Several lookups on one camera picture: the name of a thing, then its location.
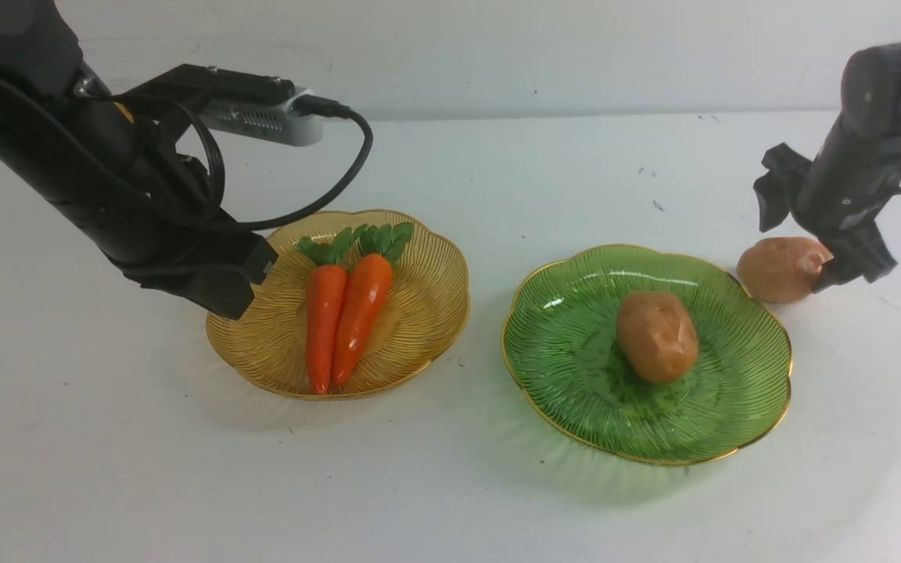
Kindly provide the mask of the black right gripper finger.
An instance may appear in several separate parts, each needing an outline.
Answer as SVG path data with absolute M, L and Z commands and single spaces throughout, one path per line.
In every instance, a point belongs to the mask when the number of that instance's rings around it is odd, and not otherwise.
M 786 143 L 768 149 L 761 164 L 765 174 L 757 178 L 753 190 L 759 206 L 761 234 L 780 227 L 792 212 L 796 197 L 811 168 L 811 160 Z
M 853 228 L 829 232 L 818 240 L 832 253 L 832 260 L 823 264 L 813 284 L 814 293 L 847 285 L 858 278 L 872 284 L 890 274 L 898 264 L 875 222 L 861 222 Z

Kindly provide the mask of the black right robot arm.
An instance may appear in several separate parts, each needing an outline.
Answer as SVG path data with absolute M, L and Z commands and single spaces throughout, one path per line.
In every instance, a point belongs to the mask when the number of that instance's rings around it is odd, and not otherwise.
M 897 263 L 877 217 L 901 195 L 901 42 L 849 58 L 840 112 L 815 157 L 781 143 L 762 164 L 753 185 L 760 231 L 791 217 L 829 252 L 798 264 L 804 293 L 890 274 Z

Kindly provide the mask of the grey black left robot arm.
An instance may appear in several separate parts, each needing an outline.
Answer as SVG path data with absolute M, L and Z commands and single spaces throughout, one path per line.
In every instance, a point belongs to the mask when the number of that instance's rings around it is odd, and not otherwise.
M 278 254 L 222 210 L 223 164 L 178 151 L 196 114 L 112 96 L 52 1 L 0 1 L 0 161 L 125 278 L 237 320 Z

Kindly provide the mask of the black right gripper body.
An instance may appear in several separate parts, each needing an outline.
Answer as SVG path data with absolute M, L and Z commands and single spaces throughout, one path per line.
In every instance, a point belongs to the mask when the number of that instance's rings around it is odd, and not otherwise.
M 901 183 L 901 134 L 864 136 L 838 117 L 792 203 L 805 231 L 853 228 L 879 210 Z

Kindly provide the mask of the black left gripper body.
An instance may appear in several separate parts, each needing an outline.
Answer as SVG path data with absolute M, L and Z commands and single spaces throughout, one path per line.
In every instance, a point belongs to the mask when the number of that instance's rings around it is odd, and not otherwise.
M 240 318 L 278 253 L 243 231 L 155 125 L 109 99 L 38 96 L 0 78 L 0 160 L 126 278 Z

